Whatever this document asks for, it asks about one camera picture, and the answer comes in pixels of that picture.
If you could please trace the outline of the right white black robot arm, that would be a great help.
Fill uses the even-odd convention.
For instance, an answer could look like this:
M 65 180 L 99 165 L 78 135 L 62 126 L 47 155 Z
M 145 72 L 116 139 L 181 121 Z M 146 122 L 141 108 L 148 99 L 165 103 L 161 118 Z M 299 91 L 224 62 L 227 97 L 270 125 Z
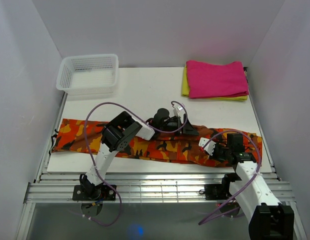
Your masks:
M 199 143 L 209 156 L 226 160 L 234 169 L 220 184 L 204 186 L 206 200 L 224 200 L 217 209 L 223 215 L 242 211 L 252 240 L 293 239 L 295 213 L 281 203 L 262 177 L 261 155 L 246 151 L 244 140 L 252 142 L 253 138 L 239 131 L 228 130 L 226 134 L 225 145 L 205 138 Z

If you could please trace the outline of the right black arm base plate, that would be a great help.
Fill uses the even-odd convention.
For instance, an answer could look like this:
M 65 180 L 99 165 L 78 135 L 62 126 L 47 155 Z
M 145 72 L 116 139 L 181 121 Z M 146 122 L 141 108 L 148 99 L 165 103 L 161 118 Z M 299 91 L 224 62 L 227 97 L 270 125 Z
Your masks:
M 227 200 L 231 196 L 222 183 L 205 184 L 203 194 L 208 201 Z

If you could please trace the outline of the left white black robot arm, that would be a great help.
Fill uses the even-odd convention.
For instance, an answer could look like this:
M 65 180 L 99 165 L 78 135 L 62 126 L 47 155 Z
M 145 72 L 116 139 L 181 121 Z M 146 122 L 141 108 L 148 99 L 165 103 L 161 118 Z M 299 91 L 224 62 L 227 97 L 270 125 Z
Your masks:
M 154 161 L 185 161 L 183 143 L 200 133 L 191 125 L 184 109 L 177 105 L 174 116 L 166 108 L 143 122 L 123 111 L 102 127 L 100 146 L 90 170 L 79 177 L 80 190 L 89 200 L 112 197 L 104 178 L 116 156 Z

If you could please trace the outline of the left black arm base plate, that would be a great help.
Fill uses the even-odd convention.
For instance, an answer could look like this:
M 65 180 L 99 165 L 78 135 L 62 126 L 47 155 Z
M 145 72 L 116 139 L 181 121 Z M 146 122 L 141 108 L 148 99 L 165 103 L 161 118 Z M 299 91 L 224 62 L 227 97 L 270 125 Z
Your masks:
M 114 201 L 116 199 L 116 193 L 109 186 L 102 184 L 93 189 L 92 194 L 89 194 L 83 186 L 76 185 L 73 189 L 72 200 L 73 201 Z

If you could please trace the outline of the orange camouflage trousers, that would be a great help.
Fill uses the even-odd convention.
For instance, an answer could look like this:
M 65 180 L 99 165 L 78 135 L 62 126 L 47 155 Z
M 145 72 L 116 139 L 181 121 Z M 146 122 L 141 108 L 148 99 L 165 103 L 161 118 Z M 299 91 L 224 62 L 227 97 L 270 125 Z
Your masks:
M 87 139 L 90 151 L 96 155 L 100 148 L 105 121 L 88 121 L 64 118 L 58 133 L 54 135 L 55 145 L 52 152 L 75 152 L 87 154 L 84 128 L 87 128 Z M 205 167 L 226 168 L 229 163 L 209 156 L 199 147 L 200 138 L 207 138 L 222 133 L 214 142 L 227 145 L 227 133 L 223 128 L 208 128 L 203 125 L 194 127 L 199 135 L 174 135 L 162 133 L 158 138 L 147 141 L 134 137 L 129 145 L 117 154 L 119 158 L 141 159 L 175 164 L 197 164 Z

